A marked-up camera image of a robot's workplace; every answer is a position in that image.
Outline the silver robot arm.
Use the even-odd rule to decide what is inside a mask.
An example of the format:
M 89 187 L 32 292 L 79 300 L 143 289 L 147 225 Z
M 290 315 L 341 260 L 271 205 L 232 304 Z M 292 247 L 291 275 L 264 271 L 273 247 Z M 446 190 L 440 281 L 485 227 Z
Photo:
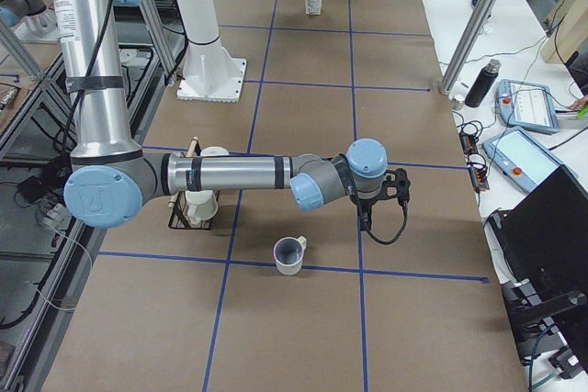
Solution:
M 47 10 L 43 0 L 1 0 L 1 20 L 7 27 L 16 26 L 25 17 L 36 17 Z
M 72 174 L 65 205 L 86 225 L 120 226 L 150 200 L 184 191 L 290 189 L 302 210 L 349 197 L 363 230 L 380 200 L 410 200 L 403 169 L 391 170 L 384 146 L 354 141 L 344 154 L 324 160 L 301 156 L 186 157 L 147 154 L 130 133 L 127 99 L 112 13 L 114 0 L 53 0 L 72 101 L 67 125 L 75 129 Z

